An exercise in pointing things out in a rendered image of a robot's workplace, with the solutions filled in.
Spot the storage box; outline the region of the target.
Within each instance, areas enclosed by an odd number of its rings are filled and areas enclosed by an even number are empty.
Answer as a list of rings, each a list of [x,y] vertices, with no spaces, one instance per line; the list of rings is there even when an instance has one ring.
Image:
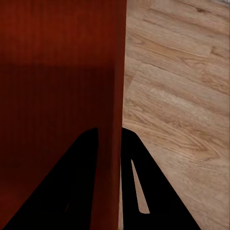
[[[0,230],[98,128],[90,230],[118,230],[127,0],[0,0]]]

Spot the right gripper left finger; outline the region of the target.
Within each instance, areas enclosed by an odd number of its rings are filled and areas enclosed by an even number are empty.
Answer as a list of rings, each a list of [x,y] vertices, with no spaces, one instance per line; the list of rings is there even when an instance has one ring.
[[[90,230],[98,145],[81,133],[3,230]]]

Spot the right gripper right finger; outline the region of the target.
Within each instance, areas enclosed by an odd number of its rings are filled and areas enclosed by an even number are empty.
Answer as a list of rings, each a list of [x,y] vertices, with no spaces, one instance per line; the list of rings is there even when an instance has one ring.
[[[150,214],[139,211],[131,159]],[[138,135],[122,127],[124,230],[201,230]]]

